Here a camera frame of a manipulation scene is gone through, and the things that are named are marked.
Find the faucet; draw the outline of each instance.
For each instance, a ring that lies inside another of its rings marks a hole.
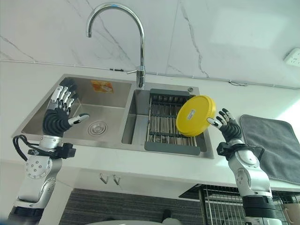
[[[108,10],[108,9],[117,9],[117,10],[127,13],[128,15],[130,15],[133,18],[133,20],[135,21],[136,25],[139,28],[140,36],[141,36],[141,65],[138,66],[135,71],[128,72],[127,74],[136,72],[136,85],[138,88],[142,89],[142,88],[144,88],[144,85],[145,85],[144,83],[145,83],[145,73],[146,73],[145,65],[144,65],[145,35],[144,35],[144,29],[143,29],[140,19],[137,17],[137,15],[131,9],[129,9],[128,7],[126,7],[122,4],[119,4],[119,3],[105,3],[105,4],[102,4],[98,7],[96,7],[91,12],[91,14],[88,18],[88,21],[86,24],[86,36],[88,38],[92,37],[92,26],[93,26],[95,18],[100,13],[102,13],[103,11]]]

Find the yellow lid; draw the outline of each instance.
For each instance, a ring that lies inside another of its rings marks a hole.
[[[207,118],[215,117],[216,104],[208,96],[199,95],[189,99],[180,109],[176,127],[184,136],[197,136],[210,125]]]

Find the gray mat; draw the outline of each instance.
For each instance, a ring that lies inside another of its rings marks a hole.
[[[242,115],[240,123],[246,143],[265,148],[260,164],[268,176],[300,184],[300,145],[292,126],[250,115]]]
[[[107,218],[161,222],[165,209],[184,225],[203,224],[199,202],[74,189],[60,225],[85,225]]]

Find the dish towel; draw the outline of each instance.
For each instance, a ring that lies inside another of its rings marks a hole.
[[[300,145],[292,126],[281,120],[242,115],[245,142],[265,148],[260,166],[269,178],[300,184]],[[259,157],[261,150],[255,150]]]

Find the drain hole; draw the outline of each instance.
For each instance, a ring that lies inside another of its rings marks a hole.
[[[105,133],[107,128],[108,128],[108,126],[105,122],[96,121],[96,122],[93,122],[91,125],[89,125],[88,133],[89,133],[89,135],[92,135],[92,136],[102,135]]]

